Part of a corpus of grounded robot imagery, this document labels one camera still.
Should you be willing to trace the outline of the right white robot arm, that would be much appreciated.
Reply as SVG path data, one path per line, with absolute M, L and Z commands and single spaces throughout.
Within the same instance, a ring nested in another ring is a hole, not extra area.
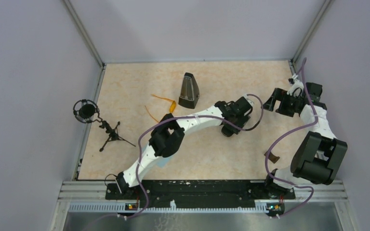
M 267 197 L 277 198 L 297 184 L 330 185 L 334 181 L 348 145 L 333 134 L 321 94 L 322 85 L 296 81 L 289 90 L 275 88 L 265 102 L 265 110 L 272 112 L 279 101 L 275 112 L 290 117 L 298 114 L 308 130 L 290 166 L 267 175 L 263 185 Z

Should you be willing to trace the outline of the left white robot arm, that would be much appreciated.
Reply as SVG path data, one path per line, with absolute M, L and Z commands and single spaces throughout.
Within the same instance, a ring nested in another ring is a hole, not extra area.
M 250 119 L 253 105 L 250 99 L 242 96 L 236 101 L 218 101 L 207 109 L 186 116 L 166 114 L 148 130 L 150 139 L 140 148 L 138 159 L 117 175 L 117 193 L 124 199 L 133 197 L 135 187 L 146 173 L 161 160 L 178 152 L 186 135 L 216 126 L 221 126 L 223 134 L 228 137 L 239 133 Z

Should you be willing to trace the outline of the orange sunglasses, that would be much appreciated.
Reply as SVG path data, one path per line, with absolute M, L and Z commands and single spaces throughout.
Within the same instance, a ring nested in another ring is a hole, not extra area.
M 144 105 L 147 114 L 158 123 L 163 115 L 173 113 L 177 107 L 177 102 L 173 99 L 151 94 L 153 98 L 150 102 Z

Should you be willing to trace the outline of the black glasses case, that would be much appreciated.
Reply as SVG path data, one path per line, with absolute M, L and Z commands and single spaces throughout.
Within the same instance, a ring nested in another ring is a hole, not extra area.
M 237 128 L 234 128 L 232 125 L 228 124 L 228 123 L 223 123 L 223 126 L 221 128 L 221 133 L 225 136 L 225 137 L 231 137 L 232 135 L 237 135 L 239 134 L 240 130 L 237 129 Z

